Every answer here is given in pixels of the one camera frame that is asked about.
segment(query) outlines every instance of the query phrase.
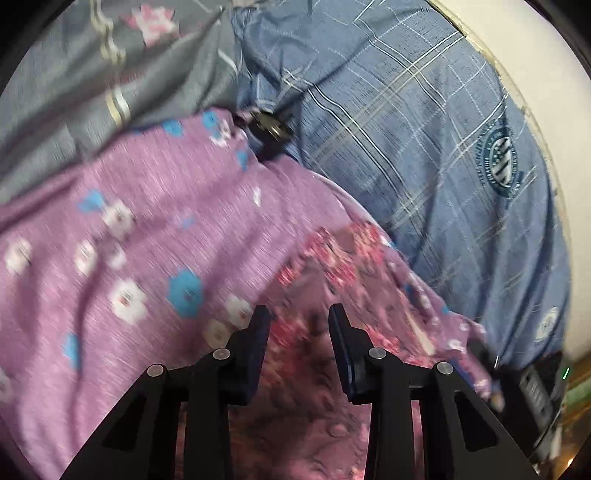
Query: black clip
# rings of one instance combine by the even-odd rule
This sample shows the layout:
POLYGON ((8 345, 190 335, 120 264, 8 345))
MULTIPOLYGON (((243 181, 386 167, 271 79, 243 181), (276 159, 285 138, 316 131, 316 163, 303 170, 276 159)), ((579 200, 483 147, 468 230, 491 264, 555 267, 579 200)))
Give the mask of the black clip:
POLYGON ((282 153, 285 145, 293 137, 293 130, 278 116, 268 112, 254 112, 248 128, 252 135, 262 143, 256 157, 260 162, 272 160, 282 153))

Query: circular logo patch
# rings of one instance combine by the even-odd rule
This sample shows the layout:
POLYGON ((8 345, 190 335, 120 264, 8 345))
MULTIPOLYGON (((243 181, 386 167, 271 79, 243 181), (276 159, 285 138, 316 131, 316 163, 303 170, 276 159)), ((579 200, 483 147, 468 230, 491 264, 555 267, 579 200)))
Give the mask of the circular logo patch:
POLYGON ((480 179, 503 197, 515 196, 522 172, 517 168, 513 132, 505 119, 498 119, 482 130, 476 142, 476 164, 480 179))
POLYGON ((558 308, 552 307, 546 312, 546 315, 544 315, 542 321, 538 325, 538 330, 535 333, 536 342, 541 342, 542 340, 546 340, 548 338, 550 332, 554 330, 556 320, 558 320, 558 308))

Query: blue plaid fabric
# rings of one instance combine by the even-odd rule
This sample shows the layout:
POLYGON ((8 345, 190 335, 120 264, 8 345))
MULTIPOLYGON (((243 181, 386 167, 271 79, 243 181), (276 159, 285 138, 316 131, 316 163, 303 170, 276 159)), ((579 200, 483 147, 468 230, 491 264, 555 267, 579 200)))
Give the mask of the blue plaid fabric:
POLYGON ((500 364, 561 348, 570 268, 544 159, 494 68, 422 0, 238 9, 240 105, 289 107, 343 187, 500 364))

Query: metal screw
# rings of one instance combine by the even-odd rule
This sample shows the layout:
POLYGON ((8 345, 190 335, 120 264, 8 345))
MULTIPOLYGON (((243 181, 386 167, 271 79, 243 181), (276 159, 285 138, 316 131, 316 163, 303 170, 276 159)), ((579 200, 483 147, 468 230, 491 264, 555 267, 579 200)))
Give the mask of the metal screw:
POLYGON ((447 362, 439 362, 437 364, 437 370, 439 370, 439 373, 443 375, 449 375, 453 372, 453 367, 451 364, 448 364, 447 362))
POLYGON ((164 372, 164 367, 159 364, 150 365, 148 367, 148 375, 151 377, 159 377, 164 372))
POLYGON ((381 360, 386 356, 386 350, 378 346, 375 346, 369 349, 369 356, 371 358, 375 358, 376 360, 381 360))
POLYGON ((225 360, 226 358, 230 358, 230 350, 227 348, 218 348, 214 351, 213 357, 216 360, 225 360))

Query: purple floral fabric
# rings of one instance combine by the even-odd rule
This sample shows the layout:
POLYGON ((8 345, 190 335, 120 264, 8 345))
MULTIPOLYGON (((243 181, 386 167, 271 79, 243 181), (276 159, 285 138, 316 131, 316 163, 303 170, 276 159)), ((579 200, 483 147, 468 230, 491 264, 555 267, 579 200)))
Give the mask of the purple floral fabric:
MULTIPOLYGON (((230 415, 236 477, 243 480, 361 480, 369 406, 348 403, 340 386, 327 313, 342 303, 374 345, 430 368, 452 362, 483 397, 486 371, 466 350, 481 326, 450 312, 383 233, 354 223, 313 234, 262 297, 277 315, 252 404, 230 415)), ((417 478, 423 475, 421 421, 413 403, 417 478)))
POLYGON ((122 137, 0 208, 0 419, 59 478, 145 368, 225 345, 309 234, 349 223, 227 112, 122 137))

